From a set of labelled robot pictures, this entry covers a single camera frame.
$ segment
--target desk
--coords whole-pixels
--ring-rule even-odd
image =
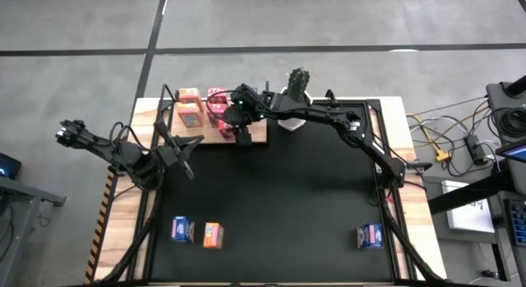
[[[404,105],[400,97],[345,97],[340,99],[380,100],[387,139],[391,148],[406,160],[415,160],[416,155],[413,149],[413,142],[405,118]],[[148,146],[152,140],[151,135],[158,102],[159,99],[156,98],[138,99],[134,109],[131,126],[136,131],[138,139],[145,146]],[[373,128],[379,134],[378,118],[372,114],[371,117]],[[178,135],[187,136],[183,132],[179,132]],[[408,175],[406,179],[415,183],[422,183],[422,180],[414,175]],[[133,239],[141,206],[141,191],[133,188],[131,191],[122,194],[117,200],[110,201],[113,194],[119,193],[131,185],[132,183],[128,177],[119,177],[117,180],[116,175],[108,174],[99,218],[95,226],[88,269],[85,273],[86,283],[93,279],[104,278],[119,261]],[[146,206],[147,215],[153,205],[154,194],[155,192],[150,192],[148,200],[142,204]],[[419,187],[406,184],[399,190],[399,194],[409,239],[432,270],[437,275],[445,278],[445,269],[427,205],[426,193]],[[148,238],[141,245],[137,255],[134,275],[136,279],[141,278],[144,269],[147,244]],[[405,265],[404,250],[397,241],[395,247],[400,274],[403,278],[407,278],[408,268]]]

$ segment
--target black tabletop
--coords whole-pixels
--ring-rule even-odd
[[[171,282],[390,281],[385,249],[357,248],[356,228],[380,223],[367,198],[371,160],[331,127],[295,132],[269,122],[267,144],[199,146],[195,180],[167,173],[150,279]],[[172,219],[196,222],[196,242],[170,238]],[[202,247],[205,222],[224,227],[223,249]]]

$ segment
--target yellow and black tape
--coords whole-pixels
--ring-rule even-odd
[[[108,177],[106,178],[104,195],[100,204],[99,216],[97,217],[97,225],[95,226],[95,233],[93,235],[93,242],[91,244],[88,268],[85,271],[84,284],[92,283],[95,278],[95,270],[97,269],[97,263],[99,262],[104,232],[106,231],[106,225],[108,224],[108,213],[111,206],[110,196],[113,195],[116,184],[117,175],[115,174],[115,170],[108,168]]]

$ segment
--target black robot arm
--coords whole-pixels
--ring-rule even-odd
[[[386,187],[403,186],[404,163],[374,147],[372,132],[365,132],[367,126],[364,120],[353,111],[298,103],[287,95],[270,91],[258,95],[245,84],[233,91],[231,99],[232,105],[225,111],[224,120],[234,127],[238,144],[250,144],[247,125],[265,118],[300,118],[331,125],[342,141],[352,148],[360,148],[380,166]]]
[[[164,170],[173,164],[179,164],[189,179],[194,175],[187,163],[190,152],[203,136],[172,137],[164,121],[155,122],[154,127],[167,143],[147,150],[139,143],[126,141],[110,141],[98,137],[85,128],[81,120],[60,122],[62,128],[55,137],[57,142],[65,147],[83,149],[109,162],[117,171],[126,172],[132,182],[143,190],[159,188],[164,176]]]

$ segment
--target white pot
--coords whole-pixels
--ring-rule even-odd
[[[283,94],[286,90],[287,90],[287,87],[284,87],[281,90],[280,94]],[[312,102],[312,98],[309,95],[309,93],[307,93],[307,91],[305,91],[305,96],[307,97],[307,102],[310,104]],[[305,124],[305,119],[299,119],[299,118],[289,118],[287,120],[278,120],[278,125],[282,128],[289,130],[290,132],[296,130],[297,128],[301,127],[304,124]]]

